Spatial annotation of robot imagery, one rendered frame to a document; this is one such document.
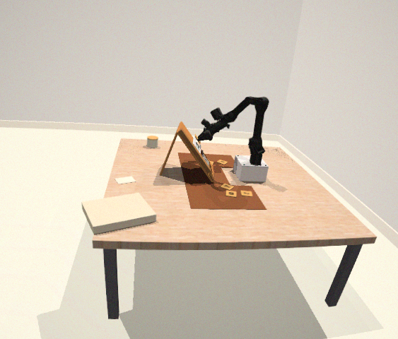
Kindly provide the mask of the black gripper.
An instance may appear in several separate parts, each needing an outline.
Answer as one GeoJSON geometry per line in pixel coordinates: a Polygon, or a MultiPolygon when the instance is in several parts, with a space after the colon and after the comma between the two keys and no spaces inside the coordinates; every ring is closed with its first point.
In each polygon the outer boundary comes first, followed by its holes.
{"type": "Polygon", "coordinates": [[[217,132],[219,132],[220,129],[216,123],[213,123],[212,127],[207,130],[204,128],[204,130],[199,134],[198,136],[198,141],[205,141],[205,140],[213,140],[213,135],[217,132]]]}

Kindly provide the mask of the small white jar with orange lid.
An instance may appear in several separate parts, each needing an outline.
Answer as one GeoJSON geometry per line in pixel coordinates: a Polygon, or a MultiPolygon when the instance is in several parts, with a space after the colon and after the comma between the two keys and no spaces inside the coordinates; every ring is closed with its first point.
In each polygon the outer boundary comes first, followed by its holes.
{"type": "Polygon", "coordinates": [[[157,136],[148,136],[147,146],[149,148],[157,148],[158,147],[158,137],[157,136]]]}

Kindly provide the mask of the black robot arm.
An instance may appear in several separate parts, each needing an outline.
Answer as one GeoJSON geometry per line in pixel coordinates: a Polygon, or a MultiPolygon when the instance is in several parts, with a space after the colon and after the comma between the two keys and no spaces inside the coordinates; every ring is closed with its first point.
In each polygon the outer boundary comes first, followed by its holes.
{"type": "MultiPolygon", "coordinates": [[[[262,145],[262,127],[263,127],[263,118],[264,113],[267,110],[269,105],[269,100],[266,97],[246,97],[240,104],[238,104],[232,111],[227,114],[223,114],[220,108],[216,108],[211,111],[211,116],[213,119],[217,120],[216,124],[219,129],[223,129],[226,126],[230,128],[229,123],[233,123],[239,113],[243,111],[247,106],[255,105],[256,119],[254,123],[254,132],[253,136],[248,139],[248,148],[250,149],[250,164],[251,165],[262,165],[262,153],[265,152],[265,149],[262,145]]],[[[203,125],[205,125],[206,129],[209,130],[212,127],[212,123],[209,123],[208,120],[203,119],[201,121],[203,125]]]]}

